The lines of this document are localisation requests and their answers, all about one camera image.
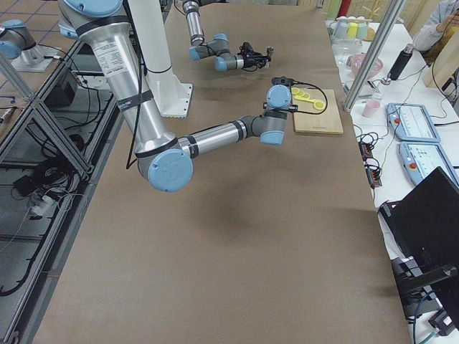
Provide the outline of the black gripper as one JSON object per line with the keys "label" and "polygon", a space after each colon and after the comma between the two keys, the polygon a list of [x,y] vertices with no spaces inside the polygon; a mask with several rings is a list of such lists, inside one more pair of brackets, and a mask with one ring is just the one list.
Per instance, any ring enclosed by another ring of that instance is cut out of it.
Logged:
{"label": "black gripper", "polygon": [[242,58],[242,69],[263,68],[268,63],[268,56],[256,52],[249,42],[242,43],[239,56]]}

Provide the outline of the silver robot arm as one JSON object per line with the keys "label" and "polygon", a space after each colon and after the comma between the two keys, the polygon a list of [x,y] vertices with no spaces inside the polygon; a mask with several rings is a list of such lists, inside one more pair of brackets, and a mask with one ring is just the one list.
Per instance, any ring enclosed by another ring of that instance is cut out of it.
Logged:
{"label": "silver robot arm", "polygon": [[175,192],[190,182],[193,159],[248,137],[283,142],[288,113],[295,110],[289,86],[276,82],[258,116],[245,116],[176,137],[163,119],[184,117],[192,86],[171,66],[164,19],[157,1],[60,1],[60,31],[88,44],[133,134],[131,154],[156,189]]}
{"label": "silver robot arm", "polygon": [[267,67],[272,61],[274,47],[267,47],[266,53],[256,52],[249,42],[243,42],[240,51],[233,54],[230,51],[230,44],[226,34],[214,35],[213,40],[207,42],[202,29],[199,9],[208,4],[218,1],[181,1],[181,10],[174,1],[176,10],[186,18],[190,36],[189,56],[197,61],[208,57],[214,57],[214,66],[217,71],[244,70],[254,72],[255,70]]}

